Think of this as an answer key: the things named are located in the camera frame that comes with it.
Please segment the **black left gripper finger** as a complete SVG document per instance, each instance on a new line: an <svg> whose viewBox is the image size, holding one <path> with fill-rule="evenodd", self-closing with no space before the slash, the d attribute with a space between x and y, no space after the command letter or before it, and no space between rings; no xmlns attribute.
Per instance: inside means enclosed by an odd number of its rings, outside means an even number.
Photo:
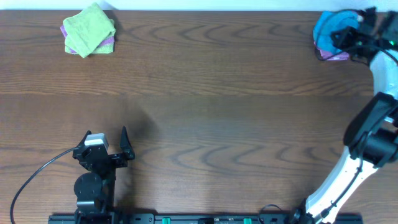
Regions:
<svg viewBox="0 0 398 224"><path fill-rule="evenodd" d="M90 130L87 130L87 132L85 133L83 139L78 143L77 147L83 147L85 145L85 140L86 138L91 134Z"/></svg>
<svg viewBox="0 0 398 224"><path fill-rule="evenodd" d="M130 143L130 140L129 140L129 137L127 134L127 129L125 126L123 126L122 131L121 131L119 147L121 148L121 150L127 160L135 159L135 153L134 153L133 147Z"/></svg>

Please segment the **blue microfiber cloth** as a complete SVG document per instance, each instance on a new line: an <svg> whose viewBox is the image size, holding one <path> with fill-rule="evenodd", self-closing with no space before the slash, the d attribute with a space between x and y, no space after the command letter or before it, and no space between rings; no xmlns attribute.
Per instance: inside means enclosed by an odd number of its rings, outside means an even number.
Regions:
<svg viewBox="0 0 398 224"><path fill-rule="evenodd" d="M355 10L341 10L336 12L324 11L313 28L313 41L322 59L340 53L341 50L333 46L331 33L347 27L359 27L359 14Z"/></svg>

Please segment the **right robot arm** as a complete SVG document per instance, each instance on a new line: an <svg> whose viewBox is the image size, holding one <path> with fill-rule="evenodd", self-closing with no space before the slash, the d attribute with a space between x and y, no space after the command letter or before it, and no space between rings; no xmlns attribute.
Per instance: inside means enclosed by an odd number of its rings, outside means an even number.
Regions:
<svg viewBox="0 0 398 224"><path fill-rule="evenodd" d="M334 223L354 191L387 163L397 161L397 12L377 21L376 8L325 11L313 29L320 61L364 63L374 96L346 129L343 153L321 186L294 210L289 223Z"/></svg>

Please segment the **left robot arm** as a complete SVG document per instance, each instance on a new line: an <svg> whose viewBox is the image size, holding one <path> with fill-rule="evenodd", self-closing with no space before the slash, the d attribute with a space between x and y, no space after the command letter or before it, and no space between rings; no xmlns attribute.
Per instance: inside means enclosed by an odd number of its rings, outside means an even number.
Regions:
<svg viewBox="0 0 398 224"><path fill-rule="evenodd" d="M121 223L122 215L114 207L116 169L128 166L135 159L127 130L122 128L120 153L108 154L105 134L88 131L76 149L73 158L87 170L77 178L74 193L77 197L75 223Z"/></svg>

